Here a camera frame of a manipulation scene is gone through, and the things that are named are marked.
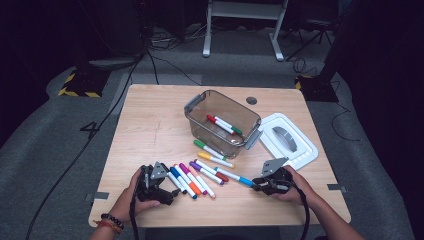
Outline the black tripod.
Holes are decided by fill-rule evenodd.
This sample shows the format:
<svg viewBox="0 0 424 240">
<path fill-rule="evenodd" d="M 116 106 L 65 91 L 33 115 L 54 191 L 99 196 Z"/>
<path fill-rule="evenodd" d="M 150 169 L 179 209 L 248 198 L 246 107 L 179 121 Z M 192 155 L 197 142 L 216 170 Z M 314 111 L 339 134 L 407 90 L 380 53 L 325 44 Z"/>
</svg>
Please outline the black tripod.
<svg viewBox="0 0 424 240">
<path fill-rule="evenodd" d="M 300 41 L 301 41 L 301 47 L 297 49 L 294 53 L 290 54 L 285 58 L 286 61 L 291 60 L 296 54 L 300 53 L 304 48 L 306 48 L 309 44 L 311 44 L 314 40 L 319 39 L 319 43 L 322 42 L 322 38 L 326 37 L 329 44 L 332 44 L 331 39 L 329 38 L 329 31 L 334 31 L 337 28 L 337 23 L 335 21 L 328 21 L 328 20 L 316 20 L 316 19 L 299 19 L 296 23 L 294 28 L 292 28 L 287 35 L 292 33 L 294 30 L 298 32 Z M 313 32 L 316 31 L 316 34 L 310 38 L 307 41 L 303 40 L 301 31 L 309 31 Z"/>
</svg>

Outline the person's right hand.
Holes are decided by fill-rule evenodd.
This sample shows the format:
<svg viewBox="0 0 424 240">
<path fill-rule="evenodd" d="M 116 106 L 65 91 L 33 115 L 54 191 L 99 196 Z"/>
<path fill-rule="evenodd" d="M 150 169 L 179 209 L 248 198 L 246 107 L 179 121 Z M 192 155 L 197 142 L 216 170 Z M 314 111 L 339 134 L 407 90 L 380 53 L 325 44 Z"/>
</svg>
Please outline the person's right hand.
<svg viewBox="0 0 424 240">
<path fill-rule="evenodd" d="M 292 175 L 295 187 L 291 187 L 285 194 L 274 193 L 271 195 L 272 198 L 302 205 L 302 199 L 298 189 L 300 189 L 307 197 L 314 197 L 316 195 L 314 190 L 302 175 L 300 175 L 289 165 L 285 166 L 285 169 Z"/>
</svg>

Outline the transparent grey storage box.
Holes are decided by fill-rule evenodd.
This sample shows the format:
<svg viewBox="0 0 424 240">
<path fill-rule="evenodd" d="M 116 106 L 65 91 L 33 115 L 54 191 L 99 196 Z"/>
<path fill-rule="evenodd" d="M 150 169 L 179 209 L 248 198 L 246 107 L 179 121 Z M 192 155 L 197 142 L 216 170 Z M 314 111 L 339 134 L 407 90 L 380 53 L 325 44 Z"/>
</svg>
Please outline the transparent grey storage box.
<svg viewBox="0 0 424 240">
<path fill-rule="evenodd" d="M 250 149 L 262 134 L 257 113 L 215 90 L 195 96 L 184 106 L 184 113 L 192 135 L 226 158 L 233 159 L 242 149 Z M 241 130 L 242 135 L 231 135 L 209 121 L 207 115 L 218 116 Z"/>
</svg>

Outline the yellow marker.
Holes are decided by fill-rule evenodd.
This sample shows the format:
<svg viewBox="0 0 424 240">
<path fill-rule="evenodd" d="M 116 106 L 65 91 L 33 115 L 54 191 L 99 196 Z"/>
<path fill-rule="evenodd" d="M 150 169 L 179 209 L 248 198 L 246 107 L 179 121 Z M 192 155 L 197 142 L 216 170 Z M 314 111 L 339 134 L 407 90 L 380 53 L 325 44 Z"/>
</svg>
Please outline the yellow marker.
<svg viewBox="0 0 424 240">
<path fill-rule="evenodd" d="M 208 153 L 205 153 L 205 152 L 199 152 L 197 155 L 199 157 L 203 158 L 203 159 L 206 159 L 206 160 L 209 160 L 209 161 L 218 163 L 220 165 L 223 165 L 223 166 L 226 166 L 226 167 L 229 167 L 229 168 L 234 168 L 235 167 L 234 164 L 229 163 L 229 162 L 226 162 L 225 160 L 219 159 L 219 158 L 217 158 L 217 157 L 215 157 L 213 155 L 210 155 Z"/>
</svg>

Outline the orange marker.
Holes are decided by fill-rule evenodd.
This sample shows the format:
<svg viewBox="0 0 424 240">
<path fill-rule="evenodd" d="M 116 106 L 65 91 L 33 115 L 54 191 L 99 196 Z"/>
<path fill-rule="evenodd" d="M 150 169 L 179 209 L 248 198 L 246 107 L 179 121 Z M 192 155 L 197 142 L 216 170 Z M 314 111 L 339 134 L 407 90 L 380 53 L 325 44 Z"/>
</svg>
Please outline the orange marker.
<svg viewBox="0 0 424 240">
<path fill-rule="evenodd" d="M 196 195 L 201 195 L 200 189 L 197 187 L 197 185 L 187 176 L 187 174 L 180 168 L 179 165 L 175 164 L 174 168 L 179 172 L 181 177 L 184 179 L 184 181 L 188 184 L 188 186 L 193 190 L 193 192 Z"/>
</svg>

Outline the person's left hand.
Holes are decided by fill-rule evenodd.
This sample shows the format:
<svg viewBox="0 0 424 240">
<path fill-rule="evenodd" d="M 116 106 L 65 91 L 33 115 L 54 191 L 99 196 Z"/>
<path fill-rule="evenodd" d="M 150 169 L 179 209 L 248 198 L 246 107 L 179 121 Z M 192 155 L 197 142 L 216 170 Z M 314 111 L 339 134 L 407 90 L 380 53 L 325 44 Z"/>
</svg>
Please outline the person's left hand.
<svg viewBox="0 0 424 240">
<path fill-rule="evenodd" d="M 141 170 L 138 169 L 132 176 L 129 185 L 122 191 L 109 211 L 110 215 L 117 218 L 122 223 L 128 223 L 131 220 L 131 213 L 137 216 L 147 209 L 159 207 L 161 205 L 157 200 L 140 202 L 137 198 L 133 197 L 140 174 Z"/>
</svg>

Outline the brown marker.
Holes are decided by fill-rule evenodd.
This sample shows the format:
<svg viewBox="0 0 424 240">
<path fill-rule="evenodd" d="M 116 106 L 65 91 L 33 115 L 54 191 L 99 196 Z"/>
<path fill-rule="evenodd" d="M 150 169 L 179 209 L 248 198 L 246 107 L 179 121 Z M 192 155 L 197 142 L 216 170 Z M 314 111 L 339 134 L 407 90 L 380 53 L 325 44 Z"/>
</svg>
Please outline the brown marker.
<svg viewBox="0 0 424 240">
<path fill-rule="evenodd" d="M 205 170 L 207 170 L 208 172 L 210 172 L 210 173 L 212 173 L 213 175 L 215 175 L 216 177 L 220 178 L 220 179 L 221 179 L 221 180 L 223 180 L 224 182 L 228 182 L 228 181 L 229 181 L 229 179 L 228 179 L 228 177 L 227 177 L 227 176 L 225 176 L 225 175 L 223 175 L 223 174 L 219 173 L 218 171 L 216 171 L 216 170 L 212 169 L 211 167 L 209 167 L 208 165 L 206 165 L 206 164 L 205 164 L 205 163 L 203 163 L 202 161 L 200 161 L 200 160 L 196 159 L 196 160 L 194 160 L 194 162 L 195 162 L 197 165 L 199 165 L 199 166 L 201 166 L 202 168 L 204 168 Z"/>
</svg>

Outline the purple marker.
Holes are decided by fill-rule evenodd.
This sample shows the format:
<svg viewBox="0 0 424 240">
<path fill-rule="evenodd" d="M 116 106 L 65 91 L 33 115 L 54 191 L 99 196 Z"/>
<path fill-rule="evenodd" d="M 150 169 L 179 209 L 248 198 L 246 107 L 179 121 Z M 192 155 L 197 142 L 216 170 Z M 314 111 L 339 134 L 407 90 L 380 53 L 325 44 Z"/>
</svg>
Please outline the purple marker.
<svg viewBox="0 0 424 240">
<path fill-rule="evenodd" d="M 193 167 L 195 170 L 200 171 L 202 174 L 204 174 L 205 176 L 207 176 L 208 178 L 210 178 L 211 180 L 213 180 L 214 182 L 223 185 L 224 181 L 222 179 L 220 179 L 219 177 L 213 175 L 212 173 L 210 173 L 209 171 L 205 170 L 203 167 L 201 167 L 200 165 L 198 165 L 197 163 L 190 161 L 189 165 L 191 167 Z"/>
</svg>

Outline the black marker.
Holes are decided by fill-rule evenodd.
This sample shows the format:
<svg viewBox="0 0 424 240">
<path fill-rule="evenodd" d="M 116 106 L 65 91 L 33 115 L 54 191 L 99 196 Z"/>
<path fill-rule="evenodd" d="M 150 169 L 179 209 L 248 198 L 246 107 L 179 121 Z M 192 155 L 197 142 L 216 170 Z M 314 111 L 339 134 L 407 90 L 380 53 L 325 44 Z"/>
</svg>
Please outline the black marker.
<svg viewBox="0 0 424 240">
<path fill-rule="evenodd" d="M 181 193 L 187 193 L 187 190 L 181 185 L 178 179 L 171 172 L 168 172 L 167 175 L 168 178 L 172 181 L 172 183 L 181 191 Z"/>
</svg>

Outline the black yellow striped base plate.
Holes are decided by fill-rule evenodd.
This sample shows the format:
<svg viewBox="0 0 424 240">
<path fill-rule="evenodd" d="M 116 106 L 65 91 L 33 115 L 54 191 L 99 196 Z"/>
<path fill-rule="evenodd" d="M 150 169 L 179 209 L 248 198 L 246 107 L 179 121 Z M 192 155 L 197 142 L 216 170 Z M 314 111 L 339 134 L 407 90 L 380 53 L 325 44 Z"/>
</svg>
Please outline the black yellow striped base plate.
<svg viewBox="0 0 424 240">
<path fill-rule="evenodd" d="M 338 102 L 338 97 L 330 82 L 318 76 L 298 75 L 295 87 L 303 94 L 306 101 Z"/>
<path fill-rule="evenodd" d="M 74 69 L 58 92 L 59 96 L 100 98 L 109 79 L 110 71 L 82 73 Z"/>
</svg>

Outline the magenta marker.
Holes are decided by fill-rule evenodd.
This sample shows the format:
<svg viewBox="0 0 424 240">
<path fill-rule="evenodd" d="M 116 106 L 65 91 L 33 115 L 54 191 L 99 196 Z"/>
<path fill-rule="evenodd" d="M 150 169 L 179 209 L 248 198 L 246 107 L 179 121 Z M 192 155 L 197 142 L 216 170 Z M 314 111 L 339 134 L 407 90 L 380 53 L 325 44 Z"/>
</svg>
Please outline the magenta marker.
<svg viewBox="0 0 424 240">
<path fill-rule="evenodd" d="M 188 169 L 188 167 L 183 164 L 180 163 L 179 167 L 181 168 L 181 170 L 186 174 L 186 176 L 188 177 L 188 179 L 190 180 L 189 185 L 192 187 L 192 189 L 194 190 L 194 192 L 197 195 L 206 195 L 207 191 L 203 188 L 203 186 L 197 181 L 197 179 L 194 177 L 194 175 L 190 172 L 190 170 Z"/>
</svg>

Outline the white desk frame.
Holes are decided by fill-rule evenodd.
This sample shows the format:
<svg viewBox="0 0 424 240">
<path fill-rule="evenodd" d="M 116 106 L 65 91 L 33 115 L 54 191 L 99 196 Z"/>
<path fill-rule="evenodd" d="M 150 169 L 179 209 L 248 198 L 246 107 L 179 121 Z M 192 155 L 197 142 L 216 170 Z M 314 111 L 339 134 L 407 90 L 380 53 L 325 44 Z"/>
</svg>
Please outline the white desk frame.
<svg viewBox="0 0 424 240">
<path fill-rule="evenodd" d="M 278 36 L 284 20 L 289 0 L 282 0 L 278 4 L 231 2 L 222 0 L 209 0 L 206 12 L 206 35 L 202 55 L 207 58 L 211 54 L 212 18 L 246 18 L 259 20 L 273 20 L 276 22 L 274 32 L 269 34 L 269 39 L 277 61 L 285 59 L 279 43 Z"/>
</svg>

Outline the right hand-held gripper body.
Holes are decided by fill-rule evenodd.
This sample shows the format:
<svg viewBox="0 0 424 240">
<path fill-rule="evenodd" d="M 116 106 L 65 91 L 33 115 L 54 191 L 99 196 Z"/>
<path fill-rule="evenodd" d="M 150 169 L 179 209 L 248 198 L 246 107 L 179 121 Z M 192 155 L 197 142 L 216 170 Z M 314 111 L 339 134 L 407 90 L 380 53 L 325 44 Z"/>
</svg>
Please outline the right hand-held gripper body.
<svg viewBox="0 0 424 240">
<path fill-rule="evenodd" d="M 261 175 L 258 178 L 264 178 L 267 181 L 267 184 L 262 185 L 267 186 L 264 191 L 266 195 L 285 194 L 294 184 L 292 175 L 283 167 L 287 161 L 288 158 L 283 157 L 264 162 Z"/>
</svg>

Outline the red marker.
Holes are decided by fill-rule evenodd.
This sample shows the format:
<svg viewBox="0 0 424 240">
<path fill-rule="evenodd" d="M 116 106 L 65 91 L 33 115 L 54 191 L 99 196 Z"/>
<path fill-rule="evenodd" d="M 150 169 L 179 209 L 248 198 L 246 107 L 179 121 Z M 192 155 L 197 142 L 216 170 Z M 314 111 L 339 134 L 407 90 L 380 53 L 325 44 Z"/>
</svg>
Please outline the red marker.
<svg viewBox="0 0 424 240">
<path fill-rule="evenodd" d="M 230 133 L 231 135 L 235 135 L 234 130 L 232 130 L 231 128 L 227 127 L 225 124 L 219 122 L 217 119 L 215 119 L 213 116 L 211 115 L 207 115 L 207 119 L 211 122 L 213 122 L 214 124 L 216 124 L 217 126 L 221 127 L 223 130 L 227 131 L 228 133 Z"/>
</svg>

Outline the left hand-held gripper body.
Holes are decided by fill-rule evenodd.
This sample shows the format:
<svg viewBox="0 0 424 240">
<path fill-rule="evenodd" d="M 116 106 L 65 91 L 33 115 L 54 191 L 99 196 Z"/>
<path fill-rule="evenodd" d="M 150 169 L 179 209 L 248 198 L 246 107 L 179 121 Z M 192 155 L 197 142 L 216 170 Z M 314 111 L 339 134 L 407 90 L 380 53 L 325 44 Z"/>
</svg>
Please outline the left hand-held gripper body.
<svg viewBox="0 0 424 240">
<path fill-rule="evenodd" d="M 136 188 L 138 199 L 141 202 L 156 200 L 161 204 L 171 205 L 174 194 L 160 188 L 166 177 L 167 171 L 160 162 L 156 162 L 154 165 L 142 165 Z"/>
</svg>

